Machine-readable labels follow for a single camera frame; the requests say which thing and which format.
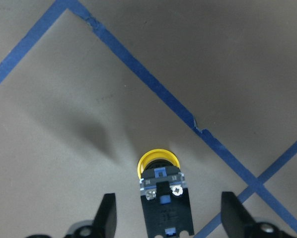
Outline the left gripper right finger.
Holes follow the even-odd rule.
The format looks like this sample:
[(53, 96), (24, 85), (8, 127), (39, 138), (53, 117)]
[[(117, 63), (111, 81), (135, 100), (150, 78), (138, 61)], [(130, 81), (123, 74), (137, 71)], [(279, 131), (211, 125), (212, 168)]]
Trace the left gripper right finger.
[(249, 238), (255, 225), (254, 218), (231, 191), (222, 192), (221, 222), (229, 238)]

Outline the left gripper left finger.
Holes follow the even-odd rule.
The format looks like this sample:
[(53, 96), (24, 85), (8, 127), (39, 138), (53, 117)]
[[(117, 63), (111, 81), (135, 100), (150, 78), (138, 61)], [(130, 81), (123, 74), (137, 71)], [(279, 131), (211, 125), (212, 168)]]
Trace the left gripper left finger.
[(115, 193), (104, 194), (92, 224), (93, 238), (113, 238), (117, 227)]

